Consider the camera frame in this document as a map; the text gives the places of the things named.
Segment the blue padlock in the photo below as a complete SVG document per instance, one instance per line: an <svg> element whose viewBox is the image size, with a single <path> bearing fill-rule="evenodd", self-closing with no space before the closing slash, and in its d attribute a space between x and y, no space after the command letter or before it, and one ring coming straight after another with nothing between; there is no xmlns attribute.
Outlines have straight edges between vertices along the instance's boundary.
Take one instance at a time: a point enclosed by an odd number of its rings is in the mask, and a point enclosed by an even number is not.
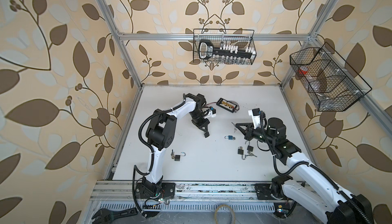
<svg viewBox="0 0 392 224"><path fill-rule="evenodd" d="M236 138L232 135L225 136L224 138L227 140L236 140Z"/></svg>

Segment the black padlock with key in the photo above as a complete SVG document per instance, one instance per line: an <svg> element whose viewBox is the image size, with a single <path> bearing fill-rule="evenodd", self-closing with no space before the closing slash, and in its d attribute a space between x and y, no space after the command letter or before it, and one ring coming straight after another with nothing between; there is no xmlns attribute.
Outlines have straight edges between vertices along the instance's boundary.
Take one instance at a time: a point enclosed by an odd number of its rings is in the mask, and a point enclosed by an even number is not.
<svg viewBox="0 0 392 224"><path fill-rule="evenodd" d="M175 155L175 153L174 153L173 150L172 150L170 156L171 156L171 158L172 158L174 161L177 161L177 162L180 161L180 159L181 159L181 155Z"/></svg>

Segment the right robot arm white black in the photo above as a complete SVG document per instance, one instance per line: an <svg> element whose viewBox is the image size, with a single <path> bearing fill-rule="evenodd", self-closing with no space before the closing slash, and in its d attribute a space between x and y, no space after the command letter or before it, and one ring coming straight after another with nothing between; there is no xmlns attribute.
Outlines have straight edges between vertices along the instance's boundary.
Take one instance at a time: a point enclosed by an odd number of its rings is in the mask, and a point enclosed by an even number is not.
<svg viewBox="0 0 392 224"><path fill-rule="evenodd" d="M247 141L266 143L277 177L272 179L274 198L287 197L311 212L324 224L372 224L370 201L339 185L286 137L279 118L252 116L251 123L237 123Z"/></svg>

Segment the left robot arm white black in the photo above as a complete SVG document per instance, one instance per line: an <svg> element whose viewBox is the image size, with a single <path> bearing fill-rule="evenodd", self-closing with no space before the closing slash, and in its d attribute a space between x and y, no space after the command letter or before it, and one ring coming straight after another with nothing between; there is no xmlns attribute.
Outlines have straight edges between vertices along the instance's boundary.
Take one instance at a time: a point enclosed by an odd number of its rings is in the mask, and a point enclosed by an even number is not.
<svg viewBox="0 0 392 224"><path fill-rule="evenodd" d="M179 104L168 110L155 110L141 124L138 138L150 150L147 171L142 172L134 166L134 192L139 194L141 199L169 197L170 191L162 186L165 151L174 141L178 120L188 114L192 118L192 124L203 132L204 137L209 137L209 118L216 116L216 109L208 106L201 94L183 94Z"/></svg>

